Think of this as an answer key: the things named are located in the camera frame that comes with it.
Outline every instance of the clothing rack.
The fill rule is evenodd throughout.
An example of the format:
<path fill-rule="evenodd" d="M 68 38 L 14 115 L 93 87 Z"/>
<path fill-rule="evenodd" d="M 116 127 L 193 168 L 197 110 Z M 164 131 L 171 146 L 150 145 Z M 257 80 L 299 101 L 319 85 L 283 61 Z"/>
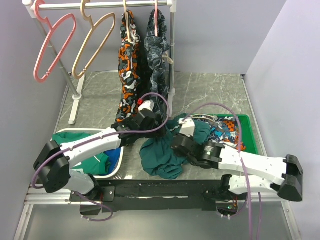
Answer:
<path fill-rule="evenodd" d="M 128 1 L 126 3 L 127 7 L 153 7 L 155 6 L 155 1 L 157 0 L 142 0 L 142 1 Z M 33 11 L 33 1 L 32 0 L 22 0 L 22 4 L 26 7 L 29 15 L 34 20 L 37 28 L 41 32 L 43 38 L 47 37 L 47 32 L 43 26 L 43 24 L 37 19 L 35 13 Z M 175 13 L 177 11 L 177 0 L 158 0 L 158 6 L 168 6 L 170 7 L 170 54 L 169 57 L 172 59 L 173 64 L 169 65 L 169 77 L 168 77 L 168 103 L 170 106 L 169 116 L 172 117 L 172 106 L 173 106 L 173 97 L 176 93 L 174 88 L 174 81 L 175 81 Z M 54 4 L 41 4 L 39 9 L 41 11 L 48 11 L 48 10 L 80 10 L 81 3 L 54 3 Z M 85 4 L 86 9 L 105 9 L 105 8 L 123 8 L 124 3 L 123 1 L 119 2 L 88 2 Z M 54 58 L 57 57 L 57 51 L 55 46 L 50 42 L 48 47 L 51 50 Z M 75 124 L 76 118 L 79 111 L 80 101 L 83 98 L 82 91 L 86 79 L 86 75 L 79 79 L 79 83 L 76 87 L 71 81 L 70 75 L 66 70 L 65 66 L 59 60 L 58 67 L 61 69 L 64 78 L 68 84 L 69 89 L 72 92 L 73 98 L 73 106 L 70 114 L 69 124 Z"/>

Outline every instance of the white wall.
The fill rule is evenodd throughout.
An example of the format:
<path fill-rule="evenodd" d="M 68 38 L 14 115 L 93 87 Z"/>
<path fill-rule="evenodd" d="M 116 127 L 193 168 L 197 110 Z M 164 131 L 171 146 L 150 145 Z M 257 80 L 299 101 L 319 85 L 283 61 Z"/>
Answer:
<path fill-rule="evenodd" d="M 296 155 L 303 202 L 292 203 L 302 239 L 319 239 L 320 1 L 288 0 L 245 82 L 270 156 Z"/>
<path fill-rule="evenodd" d="M 177 0 L 175 70 L 196 73 L 238 73 L 245 74 L 286 0 Z M 78 3 L 80 0 L 47 0 L 47 3 Z M 136 25 L 144 37 L 152 7 L 132 7 Z M 160 7 L 170 26 L 168 7 Z M 62 57 L 63 63 L 72 69 L 79 49 L 90 29 L 79 10 L 46 11 L 56 22 L 63 15 L 76 15 L 77 30 L 72 45 Z M 115 12 L 116 26 L 101 54 L 92 64 L 90 71 L 118 69 L 118 50 L 121 45 L 120 22 L 122 8 L 90 9 L 87 11 L 94 22 L 103 15 Z M 94 54 L 111 27 L 111 20 L 103 23 L 88 43 L 79 64 L 82 70 Z M 57 35 L 53 43 L 61 46 L 66 34 Z"/>
<path fill-rule="evenodd" d="M 50 139 L 66 87 L 59 69 L 45 83 L 33 79 L 43 39 L 21 0 L 0 14 L 0 239 L 13 239 L 34 173 Z M 52 63 L 48 54 L 44 68 Z"/>

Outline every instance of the green cloth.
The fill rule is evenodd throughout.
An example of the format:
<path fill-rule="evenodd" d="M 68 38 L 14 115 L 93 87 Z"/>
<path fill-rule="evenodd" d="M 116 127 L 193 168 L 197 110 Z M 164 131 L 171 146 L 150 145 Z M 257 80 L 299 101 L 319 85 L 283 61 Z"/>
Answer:
<path fill-rule="evenodd" d="M 52 135 L 52 140 L 55 140 L 58 144 L 64 144 L 78 141 L 89 136 L 91 136 L 91 134 L 84 132 L 58 132 Z M 72 169 L 83 174 L 101 175 L 108 173 L 110 164 L 109 157 L 104 153 L 100 153 L 84 160 Z"/>
<path fill-rule="evenodd" d="M 151 176 L 160 176 L 163 179 L 176 179 L 183 171 L 182 164 L 187 163 L 186 157 L 176 156 L 171 149 L 174 135 L 180 132 L 179 119 L 187 114 L 181 114 L 166 124 L 167 133 L 161 138 L 147 140 L 141 147 L 140 157 L 143 170 Z M 193 139 L 198 144 L 203 144 L 210 136 L 209 124 L 194 121 L 195 131 Z"/>

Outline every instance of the green tray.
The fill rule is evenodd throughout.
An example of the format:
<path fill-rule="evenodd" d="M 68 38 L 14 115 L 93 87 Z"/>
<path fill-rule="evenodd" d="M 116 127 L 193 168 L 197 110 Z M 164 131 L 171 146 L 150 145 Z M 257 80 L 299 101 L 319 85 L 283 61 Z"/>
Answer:
<path fill-rule="evenodd" d="M 211 116 L 218 116 L 218 117 L 233 117 L 232 114 L 208 114 Z M 244 152 L 250 154 L 258 154 L 258 148 L 255 141 L 254 133 L 252 131 L 252 126 L 250 123 L 250 118 L 248 115 L 239 114 L 237 115 L 242 127 L 242 141 L 245 145 Z"/>

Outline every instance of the robotic arm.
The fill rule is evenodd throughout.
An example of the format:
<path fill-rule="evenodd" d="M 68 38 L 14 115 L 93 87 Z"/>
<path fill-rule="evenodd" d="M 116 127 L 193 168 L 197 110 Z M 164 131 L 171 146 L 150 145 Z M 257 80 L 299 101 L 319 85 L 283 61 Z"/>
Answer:
<path fill-rule="evenodd" d="M 148 131 L 163 123 L 160 115 L 153 113 L 154 103 L 145 101 L 135 117 L 115 123 L 106 130 L 84 139 L 58 145 L 55 141 L 48 142 L 34 163 L 37 170 L 48 158 L 65 151 L 50 161 L 39 172 L 39 178 L 47 193 L 60 189 L 68 189 L 94 199 L 99 193 L 99 184 L 90 174 L 82 174 L 72 168 L 82 161 L 107 150 L 133 144 L 140 138 L 159 138 L 166 134 L 164 127 L 157 131 L 135 134 L 128 131 Z M 191 118 L 180 119 L 181 130 L 173 139 L 171 148 L 177 156 L 187 157 L 191 165 L 204 169 L 231 170 L 243 172 L 240 159 L 245 162 L 252 192 L 277 193 L 279 197 L 300 202 L 302 201 L 303 170 L 298 158 L 288 155 L 286 158 L 265 157 L 241 152 L 230 146 L 206 142 L 202 145 L 193 140 L 195 124 Z M 221 189 L 240 195 L 247 192 L 245 176 L 224 175 Z"/>

